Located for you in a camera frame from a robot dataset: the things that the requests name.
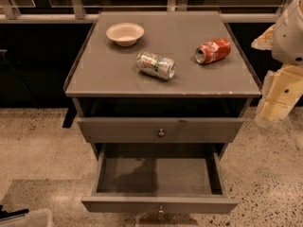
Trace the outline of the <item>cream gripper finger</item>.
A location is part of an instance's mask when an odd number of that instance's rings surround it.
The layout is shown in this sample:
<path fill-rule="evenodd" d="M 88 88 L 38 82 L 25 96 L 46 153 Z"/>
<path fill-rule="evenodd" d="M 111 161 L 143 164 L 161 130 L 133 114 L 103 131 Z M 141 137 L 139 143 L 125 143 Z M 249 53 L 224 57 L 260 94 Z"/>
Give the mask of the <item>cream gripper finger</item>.
<path fill-rule="evenodd" d="M 258 36 L 251 46 L 257 50 L 272 50 L 272 37 L 275 26 L 267 28 L 260 36 Z"/>
<path fill-rule="evenodd" d="M 272 124 L 284 119 L 302 96 L 302 65 L 283 64 L 276 72 L 268 71 L 263 81 L 255 121 L 258 124 Z"/>

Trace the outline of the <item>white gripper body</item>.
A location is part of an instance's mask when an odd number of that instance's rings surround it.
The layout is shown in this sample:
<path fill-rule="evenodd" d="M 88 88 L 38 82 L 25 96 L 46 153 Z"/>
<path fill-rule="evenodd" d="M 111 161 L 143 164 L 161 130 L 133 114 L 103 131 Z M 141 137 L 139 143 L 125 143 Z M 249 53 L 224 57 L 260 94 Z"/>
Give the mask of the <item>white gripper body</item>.
<path fill-rule="evenodd" d="M 293 0 L 276 20 L 272 56 L 282 63 L 303 64 L 303 0 Z"/>

